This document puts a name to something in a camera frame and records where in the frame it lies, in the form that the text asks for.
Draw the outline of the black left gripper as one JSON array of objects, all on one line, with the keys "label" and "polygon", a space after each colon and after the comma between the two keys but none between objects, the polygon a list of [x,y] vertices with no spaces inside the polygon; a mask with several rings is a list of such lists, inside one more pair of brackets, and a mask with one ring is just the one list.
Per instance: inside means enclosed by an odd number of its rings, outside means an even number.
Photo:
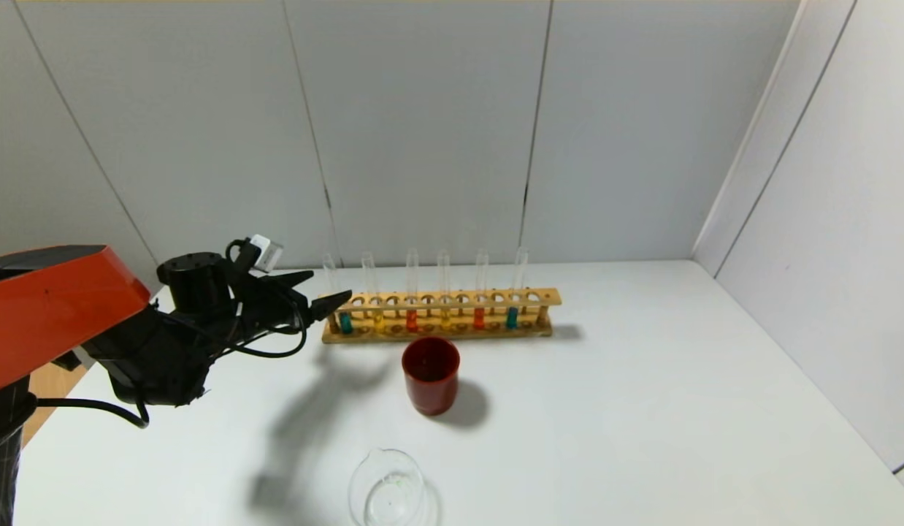
[{"label": "black left gripper", "polygon": [[316,297],[310,303],[309,312],[308,300],[295,287],[313,276],[314,270],[300,270],[243,280],[240,300],[244,303],[242,315],[246,324],[255,332],[299,333],[313,319],[327,319],[352,299],[350,289]]}]

